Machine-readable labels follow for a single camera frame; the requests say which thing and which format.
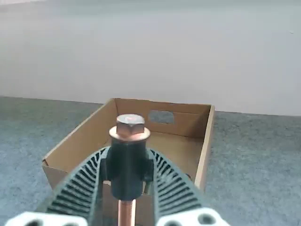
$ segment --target cardboard box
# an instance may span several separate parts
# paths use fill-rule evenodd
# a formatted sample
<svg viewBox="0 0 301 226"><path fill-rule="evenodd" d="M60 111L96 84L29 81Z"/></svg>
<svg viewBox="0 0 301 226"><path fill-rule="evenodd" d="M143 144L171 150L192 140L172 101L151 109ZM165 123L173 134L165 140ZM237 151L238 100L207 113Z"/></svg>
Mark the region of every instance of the cardboard box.
<svg viewBox="0 0 301 226"><path fill-rule="evenodd" d="M171 123L150 119L150 113L170 113ZM147 100L109 100L84 120L43 159L42 167L52 188L90 154L110 145L109 129L120 114L135 113L145 118L151 131L147 147L162 152L180 169L190 175L195 185L204 190L206 169L214 123L214 106L172 104ZM117 217L118 206L108 184L103 188L103 214ZM153 226L152 197L143 194L137 200L136 223Z"/></svg>

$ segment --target bolt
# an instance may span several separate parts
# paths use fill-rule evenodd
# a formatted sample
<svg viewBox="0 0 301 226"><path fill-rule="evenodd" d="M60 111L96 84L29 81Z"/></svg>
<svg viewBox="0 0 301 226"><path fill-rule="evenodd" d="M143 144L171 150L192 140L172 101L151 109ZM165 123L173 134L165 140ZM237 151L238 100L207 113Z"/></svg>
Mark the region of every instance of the bolt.
<svg viewBox="0 0 301 226"><path fill-rule="evenodd" d="M137 114L122 114L118 116L116 133L121 137L144 133L144 118Z"/></svg>

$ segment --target gray carpet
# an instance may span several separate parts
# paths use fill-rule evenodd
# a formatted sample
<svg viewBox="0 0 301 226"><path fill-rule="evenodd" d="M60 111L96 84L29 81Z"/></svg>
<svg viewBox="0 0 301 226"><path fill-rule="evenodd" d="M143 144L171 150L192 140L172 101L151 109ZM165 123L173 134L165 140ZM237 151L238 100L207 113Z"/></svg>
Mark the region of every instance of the gray carpet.
<svg viewBox="0 0 301 226"><path fill-rule="evenodd" d="M0 97L0 225L51 189L42 157L97 104ZM301 117L217 112L206 195L233 226L298 226Z"/></svg>

